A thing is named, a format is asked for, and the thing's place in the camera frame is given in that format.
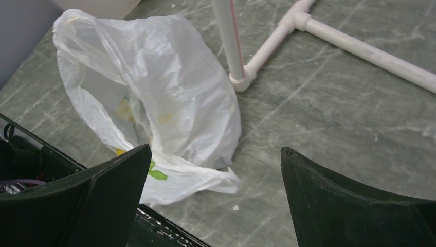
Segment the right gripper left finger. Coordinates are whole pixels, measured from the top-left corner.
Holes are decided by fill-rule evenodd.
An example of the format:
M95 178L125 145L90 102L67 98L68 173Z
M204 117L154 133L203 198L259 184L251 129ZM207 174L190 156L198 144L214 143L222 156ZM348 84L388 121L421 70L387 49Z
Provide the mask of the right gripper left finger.
M149 145L64 178L1 195L1 246L126 246Z

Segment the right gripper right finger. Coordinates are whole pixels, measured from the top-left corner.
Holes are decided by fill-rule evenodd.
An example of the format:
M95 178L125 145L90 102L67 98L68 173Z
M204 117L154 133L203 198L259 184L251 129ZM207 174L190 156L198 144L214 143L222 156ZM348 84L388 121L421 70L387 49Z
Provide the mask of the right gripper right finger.
M371 187L290 147L281 173L299 246L435 246L435 201Z

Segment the white plastic bag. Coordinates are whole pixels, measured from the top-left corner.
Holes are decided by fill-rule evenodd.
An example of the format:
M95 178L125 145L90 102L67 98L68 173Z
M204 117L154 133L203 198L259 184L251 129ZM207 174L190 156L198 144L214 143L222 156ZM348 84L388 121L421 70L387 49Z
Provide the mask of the white plastic bag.
M230 168L242 130L237 96L187 19L99 19L69 9L52 31L60 76L84 123L113 151L150 145L141 204L238 191Z

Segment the white plastic basin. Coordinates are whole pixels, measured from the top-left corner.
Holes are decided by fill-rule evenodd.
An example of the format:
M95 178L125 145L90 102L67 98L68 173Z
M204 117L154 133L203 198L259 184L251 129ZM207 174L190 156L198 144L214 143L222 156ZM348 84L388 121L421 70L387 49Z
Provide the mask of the white plastic basin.
M79 9L97 18L123 19L141 0L55 0L63 10Z

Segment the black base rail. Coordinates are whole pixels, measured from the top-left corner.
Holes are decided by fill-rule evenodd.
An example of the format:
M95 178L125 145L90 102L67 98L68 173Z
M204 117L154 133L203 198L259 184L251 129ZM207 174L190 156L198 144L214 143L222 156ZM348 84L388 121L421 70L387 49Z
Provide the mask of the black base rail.
M88 169L5 116L1 116L1 129L1 195L18 194ZM197 237L140 204L126 244L204 245Z

